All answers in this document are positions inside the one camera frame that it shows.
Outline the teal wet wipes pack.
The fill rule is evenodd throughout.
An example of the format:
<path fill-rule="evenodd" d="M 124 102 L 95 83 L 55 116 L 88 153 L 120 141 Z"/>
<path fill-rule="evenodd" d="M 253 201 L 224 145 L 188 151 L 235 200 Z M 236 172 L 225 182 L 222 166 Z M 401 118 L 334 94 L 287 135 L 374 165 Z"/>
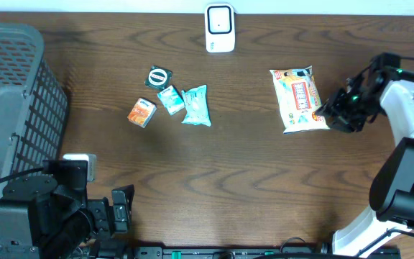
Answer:
<path fill-rule="evenodd" d="M 188 91 L 181 91 L 186 115 L 183 124 L 211 126 L 206 100 L 207 85 L 198 86 Z"/>

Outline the orange tissue pack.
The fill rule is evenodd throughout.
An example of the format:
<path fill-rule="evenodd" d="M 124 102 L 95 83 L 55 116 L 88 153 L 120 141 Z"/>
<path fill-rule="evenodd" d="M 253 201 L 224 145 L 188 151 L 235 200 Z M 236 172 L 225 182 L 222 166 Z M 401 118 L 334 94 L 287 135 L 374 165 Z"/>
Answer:
<path fill-rule="evenodd" d="M 156 110 L 157 107 L 154 103 L 149 100 L 139 98 L 128 114 L 127 119 L 131 123 L 145 128 Z"/>

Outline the small teal tissue pack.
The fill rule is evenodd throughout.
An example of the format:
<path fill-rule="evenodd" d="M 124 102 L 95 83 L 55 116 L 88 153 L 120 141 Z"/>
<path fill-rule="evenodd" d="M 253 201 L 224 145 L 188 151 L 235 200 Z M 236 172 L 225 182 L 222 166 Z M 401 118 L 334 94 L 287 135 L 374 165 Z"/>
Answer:
<path fill-rule="evenodd" d="M 183 98 L 173 85 L 170 85 L 163 91 L 159 92 L 157 97 L 162 102 L 162 105 L 166 108 L 170 116 L 185 108 Z"/>

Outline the dark green round-logo packet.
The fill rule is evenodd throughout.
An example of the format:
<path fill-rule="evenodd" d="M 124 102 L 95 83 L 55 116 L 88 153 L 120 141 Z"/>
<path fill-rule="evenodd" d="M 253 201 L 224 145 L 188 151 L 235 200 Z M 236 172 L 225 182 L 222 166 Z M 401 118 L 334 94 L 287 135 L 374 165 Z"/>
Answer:
<path fill-rule="evenodd" d="M 148 88 L 163 91 L 169 86 L 172 76 L 172 71 L 153 65 L 149 70 L 149 74 L 146 77 L 144 84 Z"/>

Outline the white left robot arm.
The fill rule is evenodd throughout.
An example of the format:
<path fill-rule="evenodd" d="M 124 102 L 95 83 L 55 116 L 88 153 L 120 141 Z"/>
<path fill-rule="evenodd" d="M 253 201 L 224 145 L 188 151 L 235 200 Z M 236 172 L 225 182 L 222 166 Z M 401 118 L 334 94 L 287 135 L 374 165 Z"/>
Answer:
<path fill-rule="evenodd" d="M 85 160 L 46 160 L 42 167 L 0 178 L 0 258 L 132 258 L 134 186 L 111 199 L 89 199 Z"/>

